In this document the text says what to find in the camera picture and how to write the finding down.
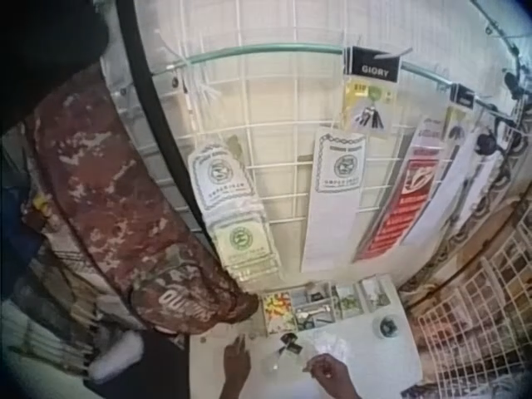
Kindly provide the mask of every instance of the wire grid display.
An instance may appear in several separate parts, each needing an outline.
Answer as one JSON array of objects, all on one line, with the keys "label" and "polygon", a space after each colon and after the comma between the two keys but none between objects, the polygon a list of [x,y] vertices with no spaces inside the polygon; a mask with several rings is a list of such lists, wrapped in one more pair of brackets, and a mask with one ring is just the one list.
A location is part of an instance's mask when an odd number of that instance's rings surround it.
[{"label": "wire grid display", "polygon": [[[475,36],[477,31],[470,20],[466,21],[468,17],[478,17],[475,10],[464,7],[458,19],[451,18],[450,13],[456,12],[452,7],[446,10],[429,7],[419,11],[433,19],[429,23],[406,12],[412,8],[410,2],[401,6],[389,2],[362,3],[328,0],[137,2],[142,39],[154,82],[181,154],[186,159],[197,141],[205,138],[221,137],[238,142],[241,159],[254,179],[273,226],[281,259],[284,264],[292,264],[291,269],[299,268],[303,251],[313,137],[319,126],[330,126],[342,108],[342,58],[331,54],[269,52],[194,65],[190,69],[194,68],[202,76],[203,83],[221,94],[219,101],[208,106],[195,101],[193,96],[187,100],[180,73],[168,68],[176,60],[226,47],[268,42],[359,45],[394,53],[413,46],[414,53],[406,57],[407,61],[441,76],[449,76],[454,71],[465,84],[490,96],[490,101],[501,110],[509,113],[512,106],[500,74],[500,69],[507,65],[505,51],[482,36],[483,32]],[[217,12],[216,17],[212,18],[208,9]],[[254,24],[250,23],[252,14]],[[423,29],[425,25],[433,27],[436,23],[443,29],[450,29],[452,36],[461,37],[462,42],[463,35],[451,25],[456,23],[466,29],[468,40],[478,39],[474,46],[487,49],[476,59],[485,62],[482,78],[478,62],[466,61],[470,56],[466,49],[453,49],[449,37],[439,37],[437,43],[423,42],[421,37],[413,42],[408,38],[405,23],[420,23]],[[450,51],[455,55],[460,53],[460,59],[457,56],[449,62]],[[113,81],[111,61],[104,67],[108,81]],[[121,82],[121,85],[110,85],[111,89],[125,87],[124,78]],[[191,229],[200,233],[165,168],[138,106],[134,88],[126,86],[114,97],[152,176]],[[448,91],[438,91],[434,82],[401,72],[393,127],[385,140],[369,138],[367,173],[355,233],[358,236],[352,238],[351,248],[356,248],[376,213],[382,211],[395,183],[391,178],[401,166],[417,122],[426,113],[443,118],[447,98]],[[451,154],[446,154],[441,162],[432,193],[444,177],[451,158]]]},{"label": "wire grid display", "polygon": [[531,227],[529,208],[491,259],[418,317],[440,397],[479,397],[525,370],[532,350]]}]

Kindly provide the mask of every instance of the person's hand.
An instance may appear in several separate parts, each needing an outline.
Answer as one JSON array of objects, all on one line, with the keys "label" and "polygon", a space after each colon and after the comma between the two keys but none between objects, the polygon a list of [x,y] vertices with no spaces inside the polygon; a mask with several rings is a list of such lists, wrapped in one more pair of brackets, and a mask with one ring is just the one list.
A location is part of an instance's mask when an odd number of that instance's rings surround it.
[{"label": "person's hand", "polygon": [[352,385],[347,366],[328,353],[310,359],[303,371],[310,372],[334,399],[360,399]]},{"label": "person's hand", "polygon": [[222,397],[239,397],[251,370],[251,360],[246,349],[244,336],[238,336],[233,343],[225,347],[224,373],[225,385]]}]

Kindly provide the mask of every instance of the green logo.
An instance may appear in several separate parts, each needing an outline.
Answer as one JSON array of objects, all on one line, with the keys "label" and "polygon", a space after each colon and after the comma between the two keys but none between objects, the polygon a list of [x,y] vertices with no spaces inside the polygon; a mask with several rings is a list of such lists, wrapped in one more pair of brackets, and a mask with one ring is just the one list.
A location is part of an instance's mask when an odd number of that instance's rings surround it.
[{"label": "green logo", "polygon": [[213,160],[209,166],[209,179],[216,185],[227,183],[233,178],[233,169],[225,160]]},{"label": "green logo", "polygon": [[233,248],[238,251],[243,251],[248,249],[253,243],[253,235],[249,229],[246,229],[245,227],[237,227],[231,232],[229,240],[231,241]]},{"label": "green logo", "polygon": [[357,170],[357,158],[354,155],[343,155],[334,164],[334,173],[343,179],[353,175]]}]

